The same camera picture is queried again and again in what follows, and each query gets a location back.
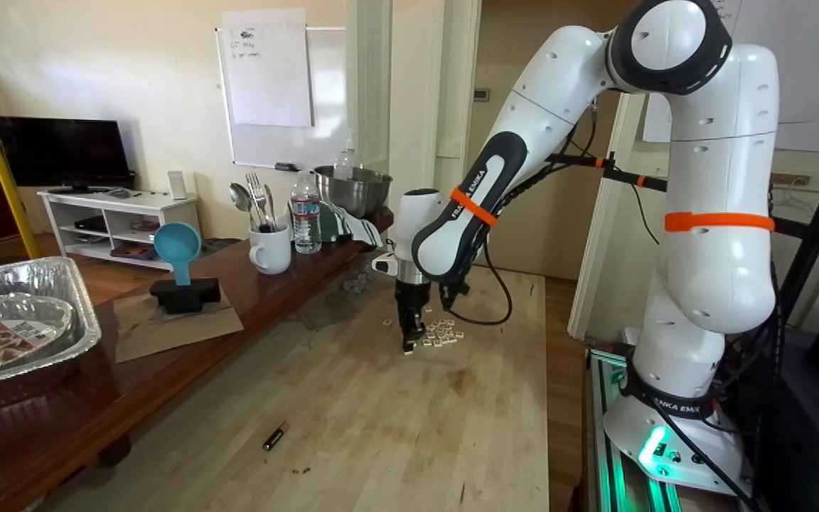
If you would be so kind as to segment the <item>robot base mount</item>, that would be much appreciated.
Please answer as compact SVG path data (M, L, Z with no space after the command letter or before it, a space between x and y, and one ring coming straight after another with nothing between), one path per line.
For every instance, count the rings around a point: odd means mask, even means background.
M759 512L743 440L726 414L658 413L627 392L621 352L585 356L592 512Z

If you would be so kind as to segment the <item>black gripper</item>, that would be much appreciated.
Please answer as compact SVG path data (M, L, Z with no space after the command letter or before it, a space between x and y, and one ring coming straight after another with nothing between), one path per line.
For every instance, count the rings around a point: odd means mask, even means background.
M402 323L406 343L412 343L416 338L427 332L423 316L422 316L427 302L429 302L427 285L406 285L406 281L396 285L399 323Z

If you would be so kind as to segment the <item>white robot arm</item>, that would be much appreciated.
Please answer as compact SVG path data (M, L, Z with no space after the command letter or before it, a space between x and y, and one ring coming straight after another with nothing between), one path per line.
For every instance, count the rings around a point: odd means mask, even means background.
M702 419L726 338L759 328L776 303L769 187L779 65L769 47L737 42L710 0L641 0L608 30L553 30L460 185L409 234L406 255L453 302L500 211L544 175L550 154L605 92L658 94L671 109L662 178L595 163L614 181L665 197L627 392Z

